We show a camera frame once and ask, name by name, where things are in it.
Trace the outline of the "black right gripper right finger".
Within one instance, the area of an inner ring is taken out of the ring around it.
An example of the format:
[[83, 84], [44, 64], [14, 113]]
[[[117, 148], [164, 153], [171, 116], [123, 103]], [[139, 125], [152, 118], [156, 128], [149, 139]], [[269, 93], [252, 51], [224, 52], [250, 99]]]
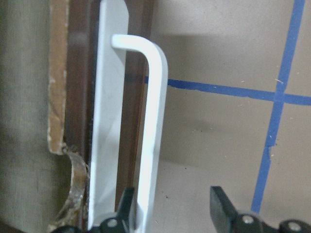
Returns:
[[240, 213], [220, 186], [210, 187], [210, 217], [218, 233], [261, 233], [261, 221]]

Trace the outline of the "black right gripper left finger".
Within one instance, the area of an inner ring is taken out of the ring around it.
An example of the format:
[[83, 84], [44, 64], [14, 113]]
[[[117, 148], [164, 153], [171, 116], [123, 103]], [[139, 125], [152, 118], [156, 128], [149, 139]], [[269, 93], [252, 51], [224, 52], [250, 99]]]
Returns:
[[134, 192], [133, 187], [125, 188], [117, 211], [109, 214], [101, 222], [102, 233], [135, 232]]

